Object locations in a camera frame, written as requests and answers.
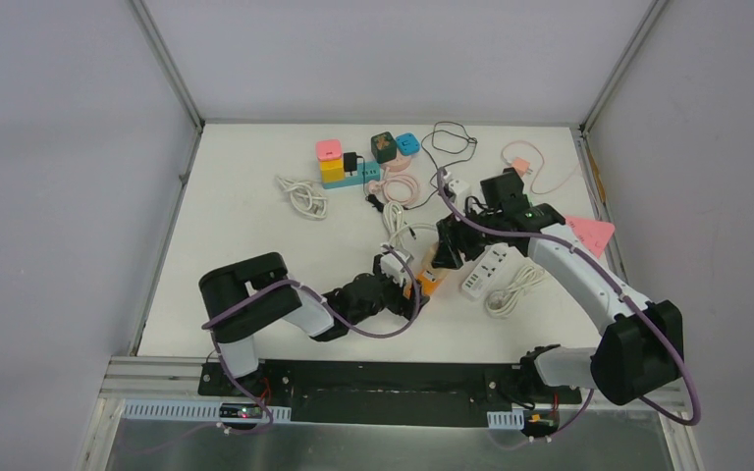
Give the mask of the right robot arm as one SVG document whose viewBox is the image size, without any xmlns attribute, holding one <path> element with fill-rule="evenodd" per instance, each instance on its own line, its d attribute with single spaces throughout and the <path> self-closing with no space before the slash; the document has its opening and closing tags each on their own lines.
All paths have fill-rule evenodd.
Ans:
<svg viewBox="0 0 754 471">
<path fill-rule="evenodd" d="M 603 267 L 552 205 L 533 205 L 512 169 L 481 183 L 478 210 L 456 207 L 448 171 L 436 173 L 450 215 L 437 225 L 434 267 L 456 270 L 495 244 L 516 248 L 570 295 L 597 330 L 595 347 L 537 347 L 521 359 L 518 389 L 533 402 L 557 387 L 599 391 L 625 405 L 679 378 L 683 362 L 682 315 L 670 301 L 653 302 Z"/>
</svg>

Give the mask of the orange power strip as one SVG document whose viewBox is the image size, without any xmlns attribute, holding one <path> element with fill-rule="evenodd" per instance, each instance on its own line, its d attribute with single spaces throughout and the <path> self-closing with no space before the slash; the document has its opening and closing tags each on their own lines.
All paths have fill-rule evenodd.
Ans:
<svg viewBox="0 0 754 471">
<path fill-rule="evenodd" d="M 430 260 L 424 260 L 415 277 L 420 285 L 421 293 L 424 296 L 431 297 L 450 272 L 450 269 L 435 268 Z"/>
</svg>

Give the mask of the beige dragon cube adapter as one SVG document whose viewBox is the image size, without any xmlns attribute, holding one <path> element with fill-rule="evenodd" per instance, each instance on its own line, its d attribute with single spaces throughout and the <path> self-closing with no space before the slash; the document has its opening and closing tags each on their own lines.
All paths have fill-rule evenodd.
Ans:
<svg viewBox="0 0 754 471">
<path fill-rule="evenodd" d="M 439 242 L 434 243 L 427 253 L 427 263 L 432 269 L 443 268 L 445 252 Z"/>
</svg>

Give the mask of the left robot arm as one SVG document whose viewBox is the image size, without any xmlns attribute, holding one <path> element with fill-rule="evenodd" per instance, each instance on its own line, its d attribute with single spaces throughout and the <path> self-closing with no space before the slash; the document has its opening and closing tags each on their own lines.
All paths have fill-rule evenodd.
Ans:
<svg viewBox="0 0 754 471">
<path fill-rule="evenodd" d="M 378 339 L 360 323 L 388 310 L 412 324 L 428 303 L 422 283 L 411 274 L 411 256 L 383 247 L 371 272 L 321 293 L 290 276 L 283 256 L 269 252 L 205 274 L 198 288 L 208 320 L 222 382 L 236 396 L 253 394 L 260 383 L 255 335 L 285 321 L 310 339 L 327 342 L 349 332 Z"/>
</svg>

